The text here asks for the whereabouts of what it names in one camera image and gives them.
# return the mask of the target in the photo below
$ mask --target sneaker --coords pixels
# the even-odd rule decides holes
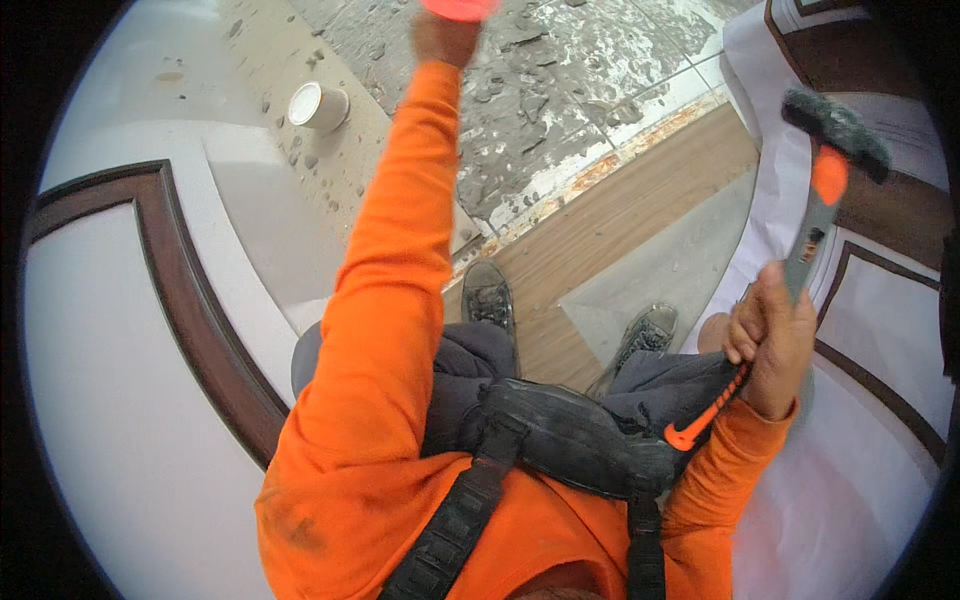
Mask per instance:
[[[597,400],[607,394],[620,369],[637,351],[655,352],[663,356],[677,330],[677,311],[669,304],[657,303],[648,306],[627,325],[610,365],[587,389],[587,396]]]
[[[516,339],[510,286],[489,259],[467,267],[460,312],[464,323],[492,323],[510,334],[511,340]]]

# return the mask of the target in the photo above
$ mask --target wooden floor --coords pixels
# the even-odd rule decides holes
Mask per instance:
[[[583,391],[603,370],[557,304],[567,292],[674,223],[758,160],[730,104],[670,136],[584,192],[494,262],[514,294],[525,379]],[[444,294],[460,320],[461,285]]]

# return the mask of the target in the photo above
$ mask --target orange long-sleeve shirt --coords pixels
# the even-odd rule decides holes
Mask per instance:
[[[278,598],[373,598],[460,471],[466,453],[420,458],[450,277],[460,72],[421,65],[350,238],[323,321],[314,379],[280,434],[254,508]],[[735,401],[687,467],[662,530],[667,595],[731,596],[732,533],[789,420]],[[582,562],[625,597],[622,502],[513,469],[450,599],[500,600]]]

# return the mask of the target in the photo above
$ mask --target right hand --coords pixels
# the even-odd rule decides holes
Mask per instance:
[[[442,60],[463,69],[473,58],[481,27],[481,23],[454,21],[430,11],[420,11],[413,23],[417,61]]]
[[[761,417],[782,420],[800,392],[813,356],[817,313],[804,289],[792,305],[783,267],[767,263],[747,297],[733,308],[723,350],[735,365],[753,361],[743,400]]]

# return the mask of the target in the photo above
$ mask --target white paper cup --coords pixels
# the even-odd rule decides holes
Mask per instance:
[[[317,82],[307,82],[291,96],[287,120],[294,125],[327,133],[344,122],[349,110],[350,99],[344,90],[336,87],[323,89]]]

